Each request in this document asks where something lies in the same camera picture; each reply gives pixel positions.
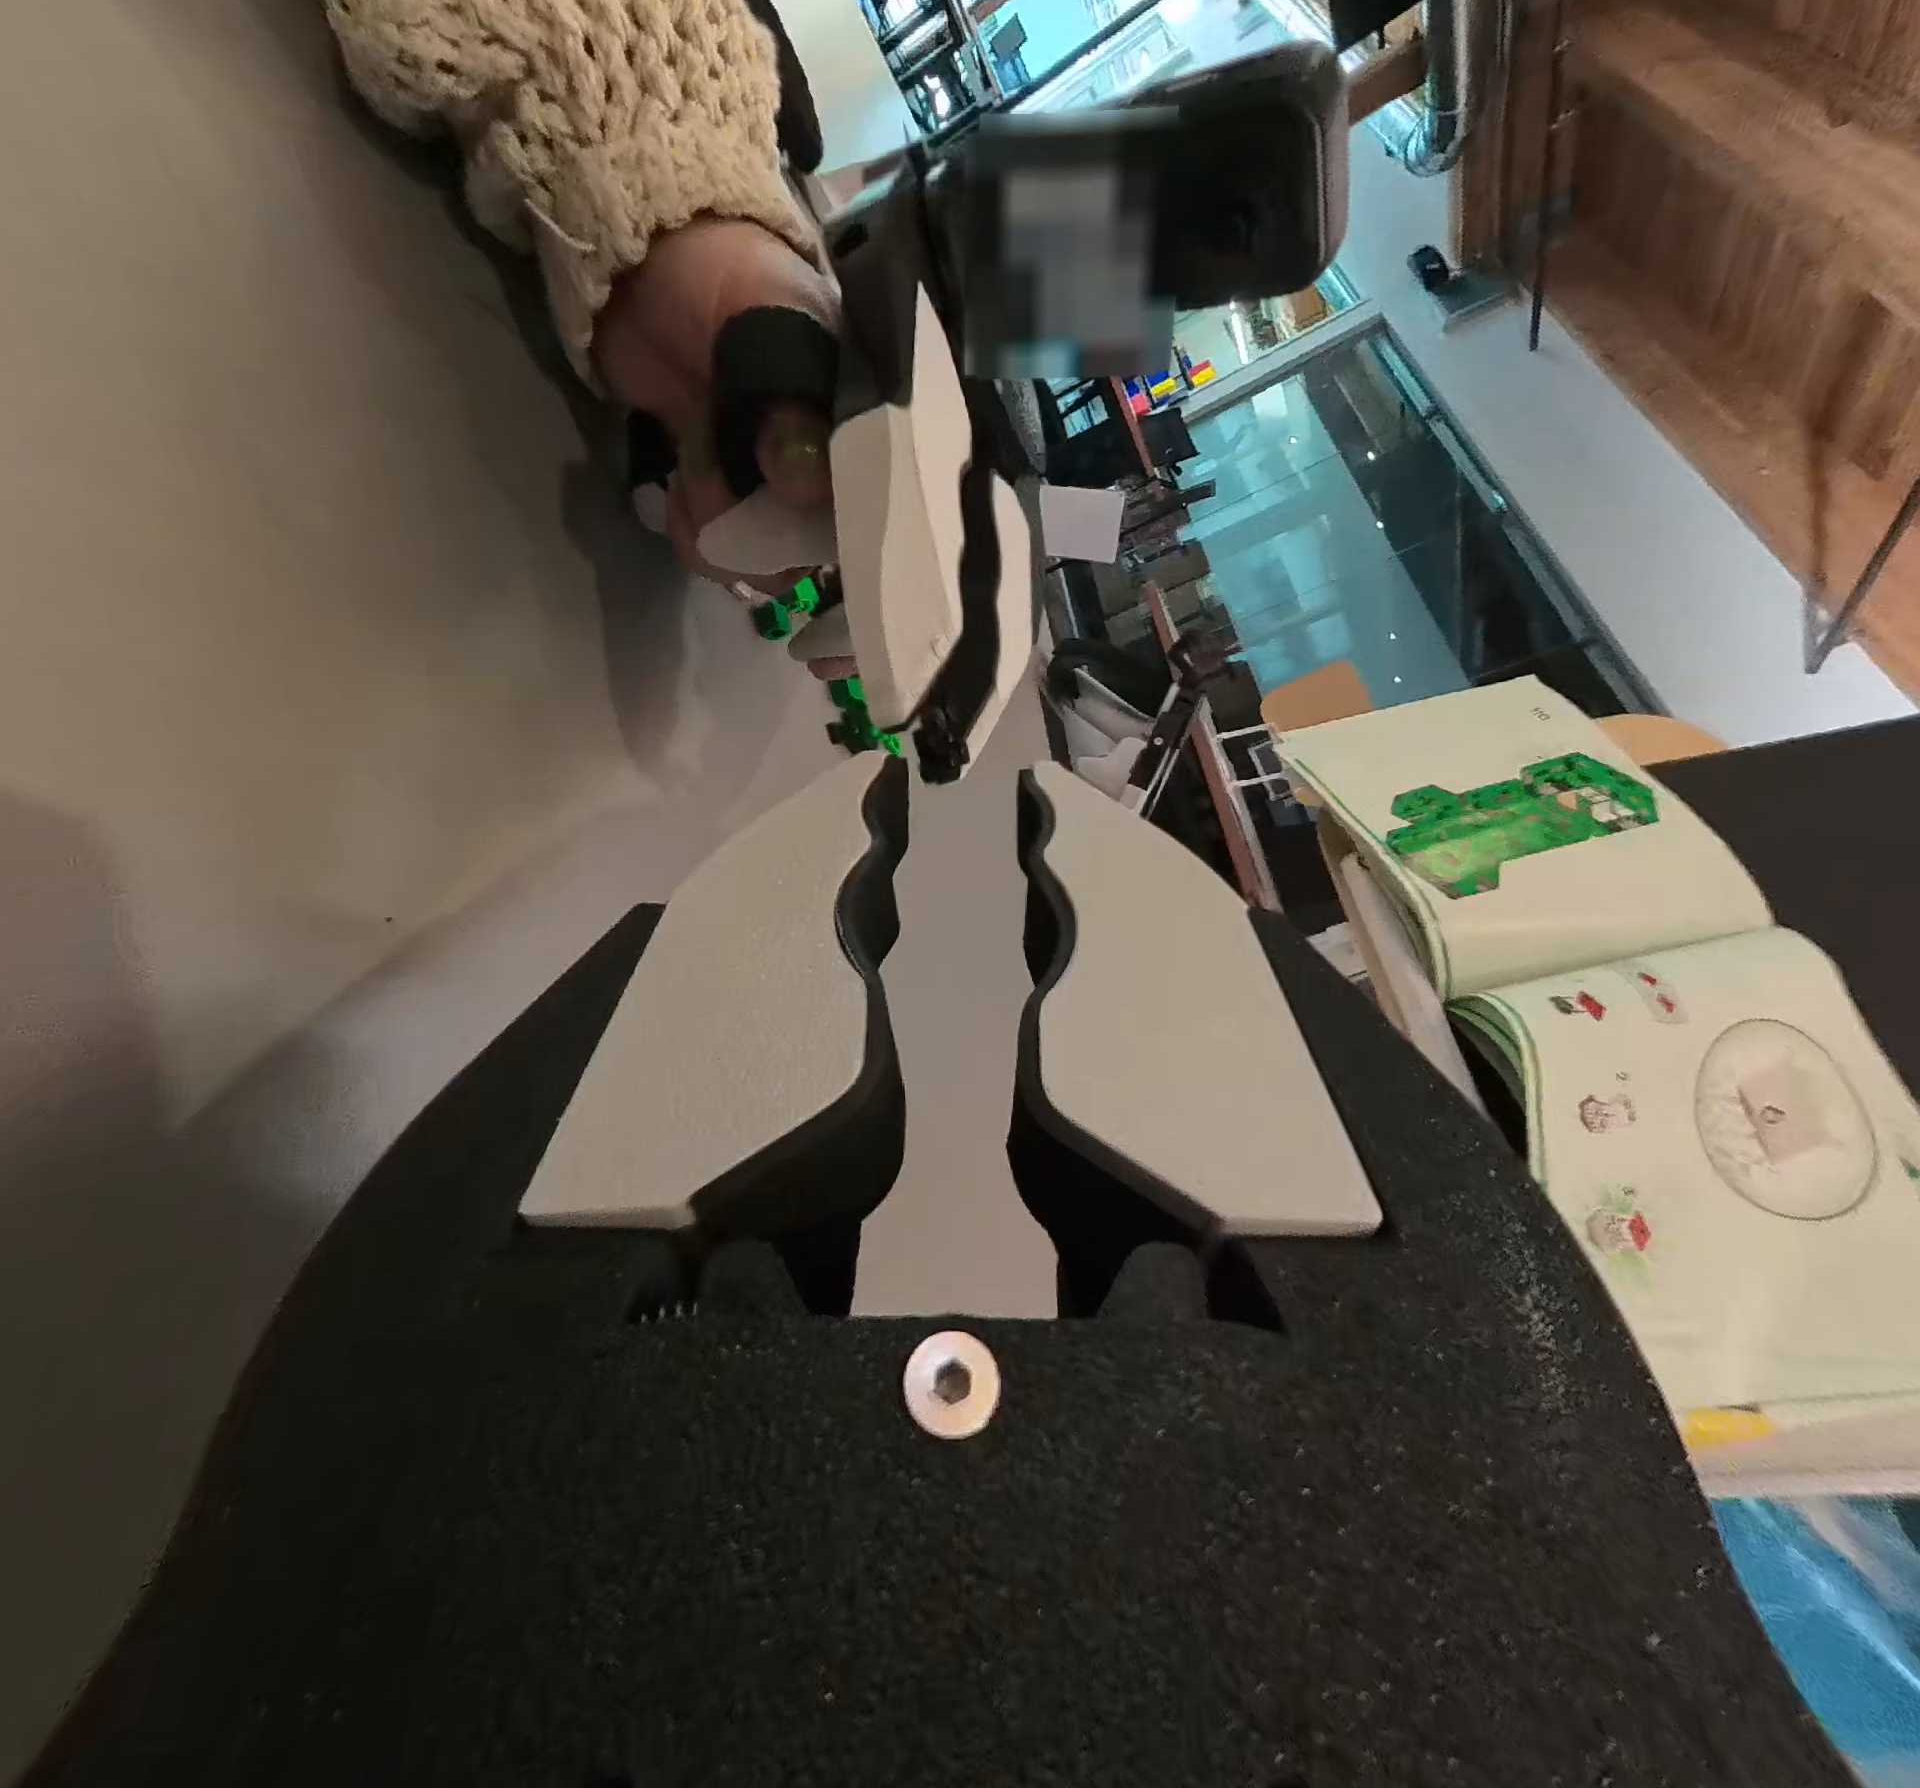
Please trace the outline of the person's left hand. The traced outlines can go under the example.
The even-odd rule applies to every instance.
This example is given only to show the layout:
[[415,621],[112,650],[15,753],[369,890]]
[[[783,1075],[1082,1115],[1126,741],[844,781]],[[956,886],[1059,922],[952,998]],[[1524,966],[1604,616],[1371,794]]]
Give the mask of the person's left hand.
[[829,337],[843,333],[829,279],[800,251],[750,220],[702,217],[652,240],[645,260],[612,284],[590,355],[604,391],[648,414],[671,447],[658,516],[684,570],[773,595],[796,571],[743,575],[700,551],[704,527],[736,506],[711,451],[714,344],[722,325],[750,310],[792,310]]

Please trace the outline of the large black board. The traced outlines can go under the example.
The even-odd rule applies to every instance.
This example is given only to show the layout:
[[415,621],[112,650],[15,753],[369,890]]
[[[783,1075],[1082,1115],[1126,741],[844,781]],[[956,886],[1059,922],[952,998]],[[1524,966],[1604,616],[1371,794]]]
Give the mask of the large black board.
[[1915,961],[1917,720],[1666,760],[1678,794],[1833,961]]

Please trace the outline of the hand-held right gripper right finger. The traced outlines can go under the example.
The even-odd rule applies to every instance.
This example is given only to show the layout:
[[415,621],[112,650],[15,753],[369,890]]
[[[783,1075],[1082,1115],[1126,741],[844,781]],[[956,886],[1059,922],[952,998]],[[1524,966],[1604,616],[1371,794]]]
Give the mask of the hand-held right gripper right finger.
[[1131,1258],[1203,1277],[1253,1242],[1384,1231],[1348,1127],[1288,1001],[1273,931],[1164,830],[1041,762],[1020,773],[1028,886],[1007,1161],[1089,1318]]

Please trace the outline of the person's left forearm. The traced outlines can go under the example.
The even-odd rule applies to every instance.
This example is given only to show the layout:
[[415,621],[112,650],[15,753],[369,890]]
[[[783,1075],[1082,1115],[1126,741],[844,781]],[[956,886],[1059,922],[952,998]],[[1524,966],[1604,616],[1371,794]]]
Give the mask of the person's left forearm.
[[592,384],[613,282],[700,219],[821,270],[780,165],[778,42],[750,0],[323,0],[352,90],[462,151],[477,224],[538,262],[558,342]]

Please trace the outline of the pile of lego bricks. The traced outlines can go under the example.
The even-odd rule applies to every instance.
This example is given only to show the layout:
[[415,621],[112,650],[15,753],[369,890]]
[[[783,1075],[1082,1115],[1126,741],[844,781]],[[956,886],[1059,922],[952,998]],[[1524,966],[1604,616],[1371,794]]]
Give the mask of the pile of lego bricks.
[[844,591],[833,570],[800,575],[775,595],[752,601],[755,634],[787,650],[829,701],[828,743],[849,754],[904,751],[894,731],[878,727],[852,657]]

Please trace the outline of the open lego instruction book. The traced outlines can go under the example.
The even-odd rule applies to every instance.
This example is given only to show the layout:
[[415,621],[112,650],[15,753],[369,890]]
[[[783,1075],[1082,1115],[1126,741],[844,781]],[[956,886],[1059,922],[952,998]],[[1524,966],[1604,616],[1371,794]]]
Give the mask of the open lego instruction book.
[[1913,1498],[1915,1098],[1733,833],[1530,677],[1269,729],[1707,1490]]

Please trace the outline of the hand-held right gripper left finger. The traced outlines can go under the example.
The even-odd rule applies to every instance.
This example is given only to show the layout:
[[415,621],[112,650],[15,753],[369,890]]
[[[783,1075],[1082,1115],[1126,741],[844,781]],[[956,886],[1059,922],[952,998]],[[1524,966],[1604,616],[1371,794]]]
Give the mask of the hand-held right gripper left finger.
[[904,1161],[881,966],[911,781],[857,754],[674,893],[517,1205],[539,1231],[694,1258],[773,1246],[804,1304],[852,1309],[860,1231]]

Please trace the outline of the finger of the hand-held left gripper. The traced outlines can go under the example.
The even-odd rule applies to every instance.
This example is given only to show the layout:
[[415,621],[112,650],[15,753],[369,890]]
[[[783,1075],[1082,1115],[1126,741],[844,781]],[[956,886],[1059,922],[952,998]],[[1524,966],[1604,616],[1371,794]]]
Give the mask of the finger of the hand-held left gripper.
[[1039,552],[1015,485],[986,467],[961,480],[961,626],[943,668],[952,770],[981,760],[1029,681],[1038,648]]
[[829,435],[835,567],[849,645],[876,727],[915,743],[982,743],[996,684],[998,512],[982,473],[986,579],[963,587],[971,417],[932,305],[906,325],[906,396],[846,417]]

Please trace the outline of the silver ventilation duct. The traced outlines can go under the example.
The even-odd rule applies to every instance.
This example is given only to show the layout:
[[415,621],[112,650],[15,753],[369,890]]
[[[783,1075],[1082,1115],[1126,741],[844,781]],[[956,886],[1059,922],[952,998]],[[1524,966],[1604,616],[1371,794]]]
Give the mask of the silver ventilation duct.
[[1405,170],[1424,180],[1452,172],[1481,106],[1478,0],[1425,0],[1427,106],[1402,146]]

